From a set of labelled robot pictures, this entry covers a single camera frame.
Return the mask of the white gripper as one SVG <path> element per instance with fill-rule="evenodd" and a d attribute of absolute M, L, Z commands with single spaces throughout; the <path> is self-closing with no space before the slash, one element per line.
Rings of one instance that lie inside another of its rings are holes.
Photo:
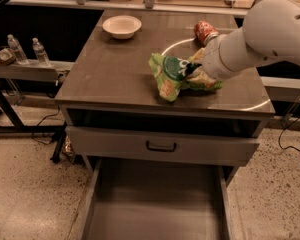
<path fill-rule="evenodd" d="M 196 69 L 186 77 L 188 82 L 197 84 L 213 84 L 214 79 L 226 80 L 236 76 L 222 61 L 220 55 L 221 42 L 225 35 L 219 35 L 212 38 L 205 48 L 200 48 L 193 56 L 189 58 L 191 63 L 203 65 L 202 69 Z"/>

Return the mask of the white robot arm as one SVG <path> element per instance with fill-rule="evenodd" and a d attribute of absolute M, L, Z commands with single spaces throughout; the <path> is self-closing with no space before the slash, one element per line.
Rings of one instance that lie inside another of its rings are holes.
<path fill-rule="evenodd" d="M 281 61 L 300 66 L 300 5 L 290 0 L 262 0 L 245 16 L 242 26 L 219 33 L 200 21 L 194 33 L 203 47 L 191 58 L 198 65 L 186 80 L 212 86 L 251 67 Z"/>

